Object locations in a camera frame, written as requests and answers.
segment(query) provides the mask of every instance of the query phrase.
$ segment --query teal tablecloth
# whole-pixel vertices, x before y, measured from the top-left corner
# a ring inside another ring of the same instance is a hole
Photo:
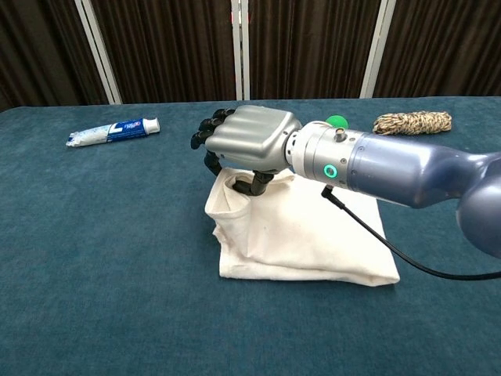
[[[365,131],[384,113],[446,110],[452,131],[420,139],[501,150],[501,98],[256,103]],[[189,140],[235,105],[0,114],[0,374],[501,373],[501,281],[440,280],[400,260],[401,282],[378,288],[218,276],[204,214],[214,177]],[[158,117],[160,134],[65,147],[72,131],[141,117]],[[463,239],[455,206],[380,212],[387,237],[427,266],[501,269]]]

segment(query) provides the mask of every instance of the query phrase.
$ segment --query rope bundle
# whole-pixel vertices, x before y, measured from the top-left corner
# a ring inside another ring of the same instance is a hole
[[[446,112],[411,112],[408,114],[385,114],[374,122],[373,132],[380,135],[419,135],[450,131],[451,115]]]

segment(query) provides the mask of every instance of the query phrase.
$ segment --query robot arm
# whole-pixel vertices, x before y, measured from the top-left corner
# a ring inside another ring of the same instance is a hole
[[[307,179],[411,208],[456,198],[465,237],[501,258],[501,152],[469,154],[323,121],[301,127],[291,112],[266,107],[219,113],[219,124],[194,135],[192,147],[205,143],[206,165],[216,174],[219,159],[253,170],[251,184],[233,187],[239,192],[259,195],[274,174],[292,167]]]

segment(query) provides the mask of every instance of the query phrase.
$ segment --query cylindrical joint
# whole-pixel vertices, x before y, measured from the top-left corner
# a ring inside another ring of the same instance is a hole
[[[298,175],[347,188],[348,162],[355,144],[365,134],[338,129],[313,121],[289,138],[286,158]]]

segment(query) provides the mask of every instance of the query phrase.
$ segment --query dark curtain fold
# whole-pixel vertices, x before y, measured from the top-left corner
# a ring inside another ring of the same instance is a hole
[[[230,0],[93,5],[124,103],[236,98]]]
[[[500,1],[398,1],[373,96],[499,96],[500,36]]]
[[[250,0],[250,97],[359,97],[379,6]]]
[[[2,0],[0,45],[0,110],[108,103],[73,0]]]

